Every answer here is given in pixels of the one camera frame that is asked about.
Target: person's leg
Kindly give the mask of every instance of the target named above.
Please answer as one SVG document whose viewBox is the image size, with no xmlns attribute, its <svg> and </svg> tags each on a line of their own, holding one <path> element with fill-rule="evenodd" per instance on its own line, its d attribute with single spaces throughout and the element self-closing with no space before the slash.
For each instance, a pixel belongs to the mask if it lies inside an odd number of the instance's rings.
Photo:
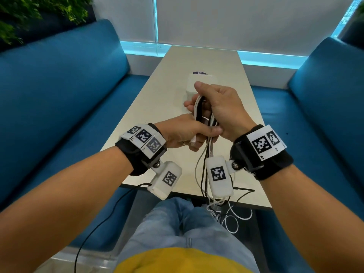
<svg viewBox="0 0 364 273">
<path fill-rule="evenodd" d="M 223 228 L 206 209 L 196 207 L 182 221 L 188 247 L 228 258 L 252 272 L 259 272 L 250 250 Z"/>
<path fill-rule="evenodd" d="M 192 209 L 191 202 L 178 197 L 159 202 L 126 243 L 118 263 L 151 249 L 186 247 L 186 239 L 180 237 L 180 224 L 183 215 Z"/>
</svg>

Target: qr code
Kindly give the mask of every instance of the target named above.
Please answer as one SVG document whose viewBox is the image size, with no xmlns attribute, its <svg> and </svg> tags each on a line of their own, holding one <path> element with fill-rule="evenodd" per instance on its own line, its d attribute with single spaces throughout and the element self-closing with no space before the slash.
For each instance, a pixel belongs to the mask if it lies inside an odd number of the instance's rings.
<svg viewBox="0 0 364 273">
<path fill-rule="evenodd" d="M 135 133 L 135 132 L 137 132 L 139 129 L 141 129 L 141 127 L 139 127 L 139 126 L 134 126 L 132 129 L 128 130 L 126 133 L 134 134 L 134 133 Z"/>
<path fill-rule="evenodd" d="M 145 143 L 146 141 L 149 140 L 150 137 L 152 137 L 152 135 L 148 131 L 146 131 L 145 129 L 143 129 L 135 137 L 137 137 L 140 141 L 142 141 L 143 143 Z"/>
<path fill-rule="evenodd" d="M 252 143 L 258 153 L 262 153 L 262 152 L 272 148 L 272 146 L 270 145 L 270 143 L 268 142 L 268 140 L 265 136 L 254 140 Z"/>
<path fill-rule="evenodd" d="M 161 147 L 161 143 L 156 138 L 153 138 L 149 141 L 149 143 L 147 143 L 147 147 L 151 152 L 156 153 L 156 151 Z"/>
<path fill-rule="evenodd" d="M 274 146 L 280 142 L 278 139 L 278 136 L 275 134 L 274 131 L 268 132 L 267 136 L 268 136 L 268 139 L 271 141 L 272 145 L 274 145 Z"/>
<path fill-rule="evenodd" d="M 225 172 L 223 167 L 215 167 L 211 169 L 212 178 L 214 181 L 219 181 L 225 179 Z"/>
<path fill-rule="evenodd" d="M 177 176 L 175 176 L 173 173 L 168 171 L 166 176 L 164 176 L 164 178 L 163 178 L 163 182 L 165 182 L 166 184 L 168 184 L 172 187 L 172 185 L 176 181 L 176 179 L 177 179 Z"/>
</svg>

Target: table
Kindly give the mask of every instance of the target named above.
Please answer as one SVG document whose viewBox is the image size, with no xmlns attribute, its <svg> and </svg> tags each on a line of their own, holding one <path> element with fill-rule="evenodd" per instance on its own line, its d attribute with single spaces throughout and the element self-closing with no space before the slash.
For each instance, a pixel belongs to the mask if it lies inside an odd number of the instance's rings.
<svg viewBox="0 0 364 273">
<path fill-rule="evenodd" d="M 118 141 L 119 136 L 135 124 L 156 123 L 188 113 L 183 102 L 187 99 L 188 76 L 195 71 L 214 75 L 219 84 L 235 88 L 252 119 L 257 124 L 264 124 L 244 67 L 236 51 L 172 46 L 101 150 L 113 146 Z M 231 146 L 230 141 L 220 137 L 214 144 L 214 155 L 223 155 L 226 160 L 229 159 Z M 204 147 L 199 152 L 190 151 L 187 146 L 168 149 L 162 156 L 162 161 L 174 161 L 183 170 L 173 192 L 202 196 L 195 181 L 194 169 L 203 149 Z M 197 168 L 199 180 L 201 180 L 202 164 L 200 162 Z M 255 190 L 255 192 L 243 197 L 239 203 L 257 209 L 271 208 L 260 183 L 251 174 L 241 170 L 235 175 L 235 187 Z M 154 172 L 149 169 L 141 176 L 127 177 L 122 186 L 148 183 L 153 176 Z M 244 192 L 235 190 L 231 201 L 236 201 Z"/>
</svg>

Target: blue bench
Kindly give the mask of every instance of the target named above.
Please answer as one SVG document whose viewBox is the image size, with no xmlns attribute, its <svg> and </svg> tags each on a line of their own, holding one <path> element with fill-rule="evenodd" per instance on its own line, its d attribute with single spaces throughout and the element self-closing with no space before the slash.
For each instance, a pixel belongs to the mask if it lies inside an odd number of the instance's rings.
<svg viewBox="0 0 364 273">
<path fill-rule="evenodd" d="M 0 54 L 0 204 L 2 209 L 60 170 L 97 153 L 147 82 L 129 64 L 108 20 Z M 128 189 L 118 188 L 79 247 Z M 114 248 L 135 193 L 84 245 Z"/>
<path fill-rule="evenodd" d="M 364 220 L 364 51 L 327 38 L 289 82 L 253 87 L 265 124 L 308 177 Z M 313 272 L 273 211 L 257 211 L 271 272 Z"/>
</svg>

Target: blue backrest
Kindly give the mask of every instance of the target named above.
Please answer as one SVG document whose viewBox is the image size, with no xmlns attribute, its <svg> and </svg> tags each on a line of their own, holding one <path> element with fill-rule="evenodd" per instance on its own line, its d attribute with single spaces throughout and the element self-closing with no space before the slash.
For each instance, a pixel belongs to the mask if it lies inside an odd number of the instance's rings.
<svg viewBox="0 0 364 273">
<path fill-rule="evenodd" d="M 364 51 L 326 38 L 289 88 L 364 185 Z"/>
<path fill-rule="evenodd" d="M 0 53 L 0 203 L 129 71 L 108 20 Z"/>
</svg>

